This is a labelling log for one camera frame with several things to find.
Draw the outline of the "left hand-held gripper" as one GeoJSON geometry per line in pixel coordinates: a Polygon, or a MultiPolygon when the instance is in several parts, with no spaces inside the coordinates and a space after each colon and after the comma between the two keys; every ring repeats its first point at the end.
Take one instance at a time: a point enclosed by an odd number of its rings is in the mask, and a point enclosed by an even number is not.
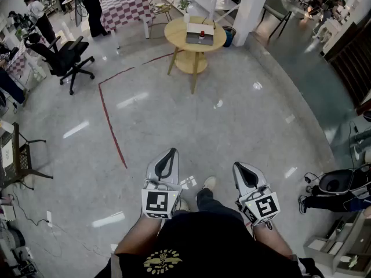
{"type": "Polygon", "coordinates": [[[142,213],[148,218],[171,219],[181,192],[179,153],[176,148],[170,148],[147,166],[144,188],[141,190],[142,213]]]}

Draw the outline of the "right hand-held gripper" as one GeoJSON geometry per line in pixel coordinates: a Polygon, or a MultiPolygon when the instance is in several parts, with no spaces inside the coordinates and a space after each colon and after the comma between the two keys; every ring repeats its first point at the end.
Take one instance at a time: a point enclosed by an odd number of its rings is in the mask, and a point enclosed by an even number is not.
{"type": "Polygon", "coordinates": [[[267,183],[264,174],[256,167],[235,162],[232,167],[236,189],[239,192],[237,206],[252,225],[271,224],[280,212],[277,194],[267,183]]]}

